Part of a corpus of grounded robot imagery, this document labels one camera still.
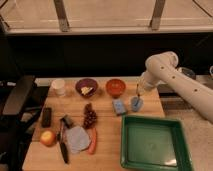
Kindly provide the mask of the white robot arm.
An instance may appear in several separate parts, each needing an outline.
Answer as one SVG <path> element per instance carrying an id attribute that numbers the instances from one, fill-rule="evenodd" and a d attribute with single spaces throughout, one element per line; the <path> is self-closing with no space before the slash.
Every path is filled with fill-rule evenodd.
<path id="1" fill-rule="evenodd" d="M 177 71 L 178 62 L 172 51 L 148 57 L 146 70 L 138 80 L 137 94 L 143 95 L 163 81 L 213 124 L 213 90 Z"/>

